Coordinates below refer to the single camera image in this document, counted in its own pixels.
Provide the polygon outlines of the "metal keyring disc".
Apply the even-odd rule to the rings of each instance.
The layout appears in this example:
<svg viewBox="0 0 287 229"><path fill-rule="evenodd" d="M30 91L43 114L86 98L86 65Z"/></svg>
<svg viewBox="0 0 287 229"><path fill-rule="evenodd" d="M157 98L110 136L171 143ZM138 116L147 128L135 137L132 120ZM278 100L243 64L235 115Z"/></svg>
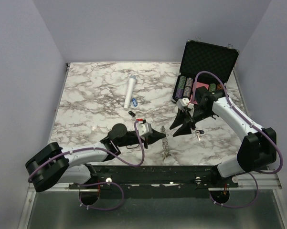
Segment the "metal keyring disc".
<svg viewBox="0 0 287 229"><path fill-rule="evenodd" d="M170 147L169 147L169 142L167 139L168 135L166 134L165 126L162 126L160 128L160 132L165 135L165 137L162 139L162 148L163 148L162 155L163 155L163 160L165 160L166 158L170 157Z"/></svg>

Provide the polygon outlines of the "black white tag key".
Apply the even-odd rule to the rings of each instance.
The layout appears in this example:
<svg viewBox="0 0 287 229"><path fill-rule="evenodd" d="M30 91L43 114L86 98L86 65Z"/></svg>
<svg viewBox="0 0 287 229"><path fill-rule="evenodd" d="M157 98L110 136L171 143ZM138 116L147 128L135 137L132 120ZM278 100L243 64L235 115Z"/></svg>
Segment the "black white tag key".
<svg viewBox="0 0 287 229"><path fill-rule="evenodd" d="M204 131L200 129L196 129L193 131L193 134L197 137L198 141L202 140L202 136L204 135Z"/></svg>

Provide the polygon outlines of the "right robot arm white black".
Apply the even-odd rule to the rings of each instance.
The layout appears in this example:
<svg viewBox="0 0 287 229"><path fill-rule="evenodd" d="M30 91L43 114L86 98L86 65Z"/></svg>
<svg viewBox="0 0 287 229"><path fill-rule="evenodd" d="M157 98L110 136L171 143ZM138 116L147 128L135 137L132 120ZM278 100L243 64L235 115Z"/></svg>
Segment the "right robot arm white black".
<svg viewBox="0 0 287 229"><path fill-rule="evenodd" d="M174 137L189 135L196 128L196 123L214 115L222 118L242 141L237 155L211 168L210 181L221 187L231 176L257 171L276 161L276 132L263 128L245 115L226 92L209 92L205 87L195 91L193 104L188 98L180 98L176 104L178 112L170 129L177 128Z"/></svg>

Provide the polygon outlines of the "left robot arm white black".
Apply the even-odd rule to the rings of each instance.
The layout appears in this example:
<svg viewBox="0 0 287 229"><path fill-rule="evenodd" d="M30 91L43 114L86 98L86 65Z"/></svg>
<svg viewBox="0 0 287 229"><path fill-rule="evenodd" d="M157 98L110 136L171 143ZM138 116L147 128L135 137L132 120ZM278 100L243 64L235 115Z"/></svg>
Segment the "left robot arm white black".
<svg viewBox="0 0 287 229"><path fill-rule="evenodd" d="M57 142L49 143L26 162L28 182L33 184L36 192L46 191L58 183L81 183L85 188L92 188L96 176L91 173L90 163L118 159L131 167L141 166L145 160L144 150L166 135L142 119L135 121L134 128L128 131L124 124L115 124L99 142L67 151L63 151ZM138 145L142 150L141 161L137 164L120 157L120 148L132 145Z"/></svg>

